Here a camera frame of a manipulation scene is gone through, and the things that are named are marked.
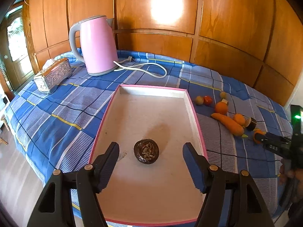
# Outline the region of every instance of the blue gripper pad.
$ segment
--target blue gripper pad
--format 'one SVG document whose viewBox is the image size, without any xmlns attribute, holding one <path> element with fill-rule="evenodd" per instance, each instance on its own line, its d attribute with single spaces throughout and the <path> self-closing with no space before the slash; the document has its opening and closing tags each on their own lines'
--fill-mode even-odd
<svg viewBox="0 0 303 227">
<path fill-rule="evenodd" d="M 187 142 L 186 144 L 183 145 L 183 158 L 185 160 L 185 163 L 187 165 L 187 168 L 189 170 L 190 176 L 194 182 L 195 187 L 199 189 L 201 193 L 203 193 L 206 190 L 203 172 L 199 168 L 193 154 L 191 153 L 189 149 L 189 145 L 192 146 L 190 142 Z"/>
<path fill-rule="evenodd" d="M 116 142 L 112 142 L 106 150 L 105 154 L 102 155 L 102 159 L 105 160 L 105 163 L 100 172 L 100 181 L 98 184 L 100 192 L 107 187 L 109 179 L 118 160 L 119 153 L 119 145 Z"/>
</svg>

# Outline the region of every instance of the tissue box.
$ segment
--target tissue box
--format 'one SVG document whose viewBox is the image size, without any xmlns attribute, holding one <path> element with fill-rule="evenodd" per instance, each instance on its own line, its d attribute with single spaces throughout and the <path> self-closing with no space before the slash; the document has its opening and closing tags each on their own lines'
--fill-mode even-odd
<svg viewBox="0 0 303 227">
<path fill-rule="evenodd" d="M 52 94 L 59 84 L 72 76 L 72 68 L 67 58 L 56 60 L 48 68 L 41 70 L 34 76 L 34 81 L 40 92 Z"/>
</svg>

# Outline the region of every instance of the wooden cabinet door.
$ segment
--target wooden cabinet door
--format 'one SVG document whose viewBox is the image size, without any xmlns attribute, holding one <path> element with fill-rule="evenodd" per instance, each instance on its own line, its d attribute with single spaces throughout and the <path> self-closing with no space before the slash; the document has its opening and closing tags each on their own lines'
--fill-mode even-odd
<svg viewBox="0 0 303 227">
<path fill-rule="evenodd" d="M 26 48 L 21 10 L 1 25 L 1 54 L 13 90 L 17 90 L 34 72 Z"/>
</svg>

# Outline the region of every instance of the human hand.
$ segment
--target human hand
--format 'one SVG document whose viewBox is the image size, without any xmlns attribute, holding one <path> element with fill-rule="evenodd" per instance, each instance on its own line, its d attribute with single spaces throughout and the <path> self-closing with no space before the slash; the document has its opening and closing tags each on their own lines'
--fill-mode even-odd
<svg viewBox="0 0 303 227">
<path fill-rule="evenodd" d="M 285 173 L 285 167 L 282 165 L 280 167 L 280 176 L 279 176 L 279 185 L 285 184 L 287 178 L 294 178 L 296 177 L 299 180 L 298 187 L 297 187 L 297 194 L 294 197 L 293 201 L 297 202 L 300 199 L 303 199 L 303 169 L 296 169 L 296 170 L 289 170 Z"/>
</svg>

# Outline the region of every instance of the pink tray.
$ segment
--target pink tray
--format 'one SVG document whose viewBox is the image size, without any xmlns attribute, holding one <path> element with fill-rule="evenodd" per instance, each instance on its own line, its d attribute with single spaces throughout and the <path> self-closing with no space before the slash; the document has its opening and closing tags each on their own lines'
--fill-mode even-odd
<svg viewBox="0 0 303 227">
<path fill-rule="evenodd" d="M 159 158 L 140 163 L 133 152 L 141 139 L 153 139 Z M 161 226 L 193 222 L 204 196 L 195 188 L 182 155 L 191 142 L 197 153 L 206 149 L 192 102 L 186 90 L 119 85 L 99 127 L 92 162 L 111 142 L 120 156 L 107 188 L 97 195 L 108 221 L 127 225 Z"/>
</svg>

